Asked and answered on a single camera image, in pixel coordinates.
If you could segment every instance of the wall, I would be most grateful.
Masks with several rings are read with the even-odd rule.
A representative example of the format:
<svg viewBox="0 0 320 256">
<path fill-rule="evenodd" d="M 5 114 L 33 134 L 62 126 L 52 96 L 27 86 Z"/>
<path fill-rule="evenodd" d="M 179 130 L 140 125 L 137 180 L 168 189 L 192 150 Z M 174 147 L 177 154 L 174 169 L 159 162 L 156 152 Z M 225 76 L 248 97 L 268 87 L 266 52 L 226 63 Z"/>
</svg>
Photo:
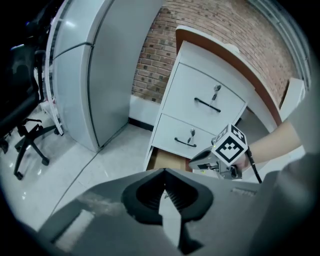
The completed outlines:
<svg viewBox="0 0 320 256">
<path fill-rule="evenodd" d="M 245 0 L 166 0 L 141 50 L 132 94 L 161 103 L 176 55 L 175 29 L 186 25 L 237 46 L 265 79 L 278 104 L 293 60 L 278 32 Z"/>
</svg>

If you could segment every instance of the refrigerator door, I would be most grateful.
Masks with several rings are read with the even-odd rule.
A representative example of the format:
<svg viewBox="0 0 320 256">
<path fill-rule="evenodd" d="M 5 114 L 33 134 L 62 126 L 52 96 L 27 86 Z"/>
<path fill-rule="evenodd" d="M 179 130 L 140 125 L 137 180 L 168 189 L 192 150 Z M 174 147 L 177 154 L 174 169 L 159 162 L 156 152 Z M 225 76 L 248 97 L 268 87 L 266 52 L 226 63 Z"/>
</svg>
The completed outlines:
<svg viewBox="0 0 320 256">
<path fill-rule="evenodd" d="M 81 45 L 92 45 L 112 0 L 68 0 L 60 17 L 53 58 Z"/>
<path fill-rule="evenodd" d="M 139 55 L 163 0 L 115 0 L 96 34 L 89 68 L 89 105 L 99 146 L 129 119 Z"/>
<path fill-rule="evenodd" d="M 91 123 L 87 86 L 91 50 L 91 46 L 82 45 L 54 59 L 53 82 L 63 128 L 75 141 L 96 152 L 99 148 Z"/>
</svg>

